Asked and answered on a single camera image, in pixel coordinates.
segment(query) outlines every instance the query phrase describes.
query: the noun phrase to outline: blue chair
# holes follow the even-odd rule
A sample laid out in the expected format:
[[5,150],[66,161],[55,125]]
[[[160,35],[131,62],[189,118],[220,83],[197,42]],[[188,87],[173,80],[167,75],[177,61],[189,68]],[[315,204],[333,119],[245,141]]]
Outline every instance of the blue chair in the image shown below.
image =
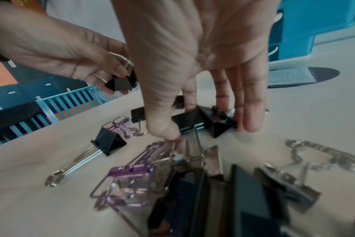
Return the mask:
[[0,145],[49,125],[35,102],[0,110]]
[[52,123],[74,116],[108,102],[93,86],[36,100]]

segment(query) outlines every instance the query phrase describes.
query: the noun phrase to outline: blue plastic box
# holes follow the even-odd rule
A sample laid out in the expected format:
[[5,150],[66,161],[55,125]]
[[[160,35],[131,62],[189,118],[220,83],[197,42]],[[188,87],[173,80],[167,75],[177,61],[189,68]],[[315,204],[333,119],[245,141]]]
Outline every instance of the blue plastic box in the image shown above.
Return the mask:
[[355,25],[355,0],[283,0],[269,44],[315,36]]
[[314,44],[314,38],[315,36],[311,36],[269,45],[269,62],[310,55]]

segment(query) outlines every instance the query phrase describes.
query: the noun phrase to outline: hand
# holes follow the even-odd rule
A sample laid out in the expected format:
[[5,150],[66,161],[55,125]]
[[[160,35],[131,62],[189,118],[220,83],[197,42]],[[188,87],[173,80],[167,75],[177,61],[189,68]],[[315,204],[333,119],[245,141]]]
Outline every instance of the hand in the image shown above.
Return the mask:
[[129,57],[127,46],[91,30],[0,2],[0,53],[44,72],[88,82],[108,94],[111,75],[127,71],[114,55]]
[[183,91],[197,104],[197,73],[209,70],[217,106],[235,97],[238,131],[260,129],[268,79],[268,37],[280,0],[112,0],[140,82],[147,128],[178,139],[171,121],[174,97]]

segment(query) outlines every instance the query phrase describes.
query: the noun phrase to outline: paper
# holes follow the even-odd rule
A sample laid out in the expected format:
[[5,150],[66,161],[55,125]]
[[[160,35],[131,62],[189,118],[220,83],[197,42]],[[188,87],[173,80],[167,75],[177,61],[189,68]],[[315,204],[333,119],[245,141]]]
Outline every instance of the paper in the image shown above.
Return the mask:
[[291,85],[300,83],[315,83],[308,68],[288,68],[269,72],[268,85]]

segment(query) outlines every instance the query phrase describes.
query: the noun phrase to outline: table surface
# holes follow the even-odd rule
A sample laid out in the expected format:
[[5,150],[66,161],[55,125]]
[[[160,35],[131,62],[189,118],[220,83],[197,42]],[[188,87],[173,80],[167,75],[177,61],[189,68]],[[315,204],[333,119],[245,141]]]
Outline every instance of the table surface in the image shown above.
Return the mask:
[[[290,149],[284,145],[288,138],[355,155],[355,38],[316,46],[310,66],[335,68],[340,75],[313,85],[269,89],[270,113],[256,134],[228,131],[213,139],[200,132],[204,146],[219,145],[225,171],[230,163],[249,173],[265,161],[289,163]],[[199,104],[213,105],[210,75],[198,78]],[[89,193],[111,167],[126,164],[158,138],[129,139],[126,147],[110,157],[100,155],[55,188],[45,187],[44,181],[88,148],[102,124],[130,116],[130,109],[142,105],[141,94],[132,93],[1,145],[0,236],[136,236],[113,210],[95,211]],[[304,157],[328,159],[320,154]],[[310,172],[307,184],[322,195],[304,214],[290,208],[292,225],[312,236],[355,236],[355,174],[340,169]],[[140,218],[134,219],[142,228]]]

